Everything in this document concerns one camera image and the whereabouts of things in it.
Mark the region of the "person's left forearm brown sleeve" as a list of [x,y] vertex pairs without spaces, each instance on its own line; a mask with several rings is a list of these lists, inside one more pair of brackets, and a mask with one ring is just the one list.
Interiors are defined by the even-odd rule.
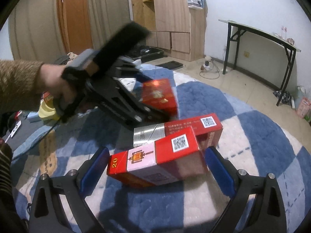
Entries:
[[1,114],[38,110],[41,93],[36,80],[42,65],[38,61],[1,60]]

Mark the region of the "person's left hand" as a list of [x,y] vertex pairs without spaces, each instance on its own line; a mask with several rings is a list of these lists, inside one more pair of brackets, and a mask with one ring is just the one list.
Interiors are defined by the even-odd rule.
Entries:
[[48,91],[54,98],[62,98],[67,104],[72,104],[75,97],[75,89],[62,78],[65,70],[63,65],[44,64],[39,69],[36,79],[38,93]]

